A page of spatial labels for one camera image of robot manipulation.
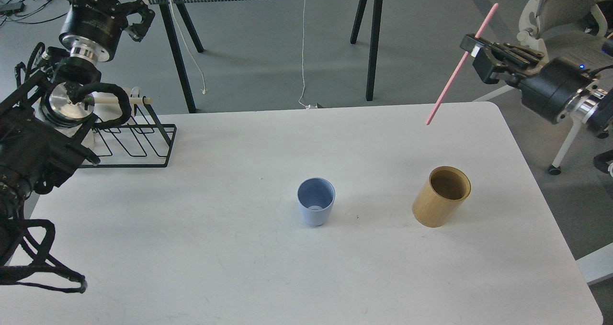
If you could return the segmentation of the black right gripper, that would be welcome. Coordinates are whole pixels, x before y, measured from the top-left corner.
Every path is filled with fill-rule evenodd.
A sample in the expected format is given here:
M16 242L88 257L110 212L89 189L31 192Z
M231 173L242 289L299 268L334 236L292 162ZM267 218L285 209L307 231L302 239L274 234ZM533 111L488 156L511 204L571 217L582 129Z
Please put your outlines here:
M538 66L545 53L509 43L464 35L460 48L475 57L473 68L485 84L520 82L522 104L551 124L570 115L586 124L599 124L599 98L589 85L595 72L564 57Z

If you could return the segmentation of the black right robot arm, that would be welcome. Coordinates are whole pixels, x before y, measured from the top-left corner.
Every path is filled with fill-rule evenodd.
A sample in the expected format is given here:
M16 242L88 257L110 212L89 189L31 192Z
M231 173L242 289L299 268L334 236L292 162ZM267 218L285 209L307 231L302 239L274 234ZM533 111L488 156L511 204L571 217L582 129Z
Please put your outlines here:
M612 92L597 85L599 70L564 57L546 60L545 52L527 46L490 42L467 34L460 44L471 53L473 68L485 84L504 81L521 92L524 107L552 124L565 118L573 121L554 161L550 175L561 173L561 161L582 127L595 136L604 135L612 125Z

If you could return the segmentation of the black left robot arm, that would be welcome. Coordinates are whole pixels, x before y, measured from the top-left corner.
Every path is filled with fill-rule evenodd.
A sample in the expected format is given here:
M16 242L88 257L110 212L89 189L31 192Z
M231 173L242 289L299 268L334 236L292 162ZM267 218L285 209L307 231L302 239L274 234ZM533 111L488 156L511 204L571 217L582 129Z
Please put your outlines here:
M63 185L84 161L100 163L83 140L92 129L119 127L131 118L127 92L103 83L96 65L114 58L122 32L142 41L155 13L144 0L67 0L70 9L61 48L37 44L28 63L15 66L17 89L1 112L1 273L2 285L26 285L35 273L78 283L51 291L84 293L83 275L52 257L55 225L27 219L25 200Z

